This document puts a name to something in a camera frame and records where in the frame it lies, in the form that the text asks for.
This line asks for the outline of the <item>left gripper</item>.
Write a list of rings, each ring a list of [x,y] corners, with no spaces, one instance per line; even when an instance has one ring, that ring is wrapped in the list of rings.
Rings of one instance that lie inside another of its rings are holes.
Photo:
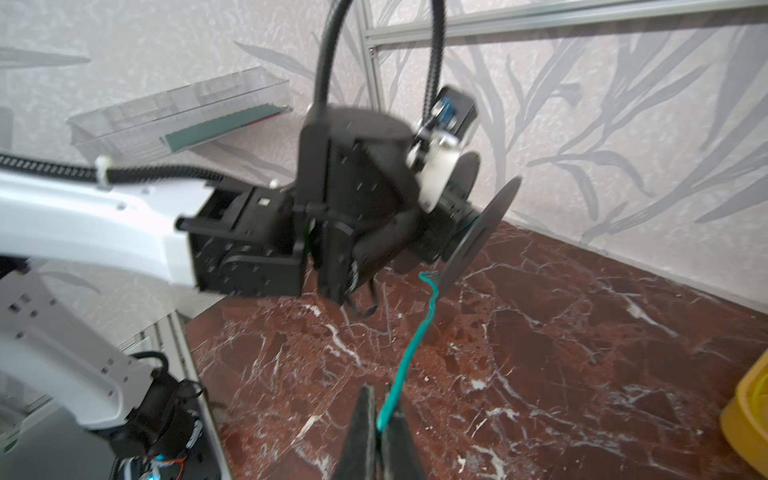
[[[343,305],[388,264],[406,273],[443,262],[459,207],[443,192],[425,213],[407,165],[415,136],[386,114],[310,109],[299,137],[295,211],[318,272],[318,291]]]

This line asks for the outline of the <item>grey perforated spool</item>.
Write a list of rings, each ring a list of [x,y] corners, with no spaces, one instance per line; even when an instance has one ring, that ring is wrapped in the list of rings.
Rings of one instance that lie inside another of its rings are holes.
[[[502,222],[504,215],[517,196],[523,178],[511,179],[490,201],[483,211],[468,201],[479,170],[479,155],[470,152],[459,158],[459,165],[444,191],[447,201],[459,207],[451,222],[453,228],[448,243],[441,250],[445,265],[437,281],[439,295],[445,295],[462,277],[475,257]]]

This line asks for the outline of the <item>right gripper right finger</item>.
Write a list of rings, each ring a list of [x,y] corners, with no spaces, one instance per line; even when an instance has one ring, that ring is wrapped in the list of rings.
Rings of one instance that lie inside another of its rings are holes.
[[[381,434],[381,461],[386,480],[426,480],[403,413],[394,413]]]

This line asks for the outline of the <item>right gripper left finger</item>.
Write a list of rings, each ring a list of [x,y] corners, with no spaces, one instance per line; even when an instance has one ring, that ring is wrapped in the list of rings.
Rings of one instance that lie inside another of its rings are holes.
[[[364,383],[346,430],[332,480],[372,480],[377,455],[376,406],[374,389]]]

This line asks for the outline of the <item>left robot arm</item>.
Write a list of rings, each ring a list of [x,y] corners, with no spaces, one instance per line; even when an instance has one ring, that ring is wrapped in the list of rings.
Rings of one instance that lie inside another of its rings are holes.
[[[420,167],[457,123],[441,77],[445,5],[431,5],[431,50],[420,122],[334,107],[330,80],[350,9],[334,3],[320,45],[297,174],[263,187],[194,165],[79,167],[1,159],[1,368],[64,407],[114,452],[112,478],[184,471],[204,423],[194,380],[159,351],[125,354],[44,290],[32,258],[97,264],[201,291],[301,294],[305,272],[346,305],[419,242],[433,203]]]

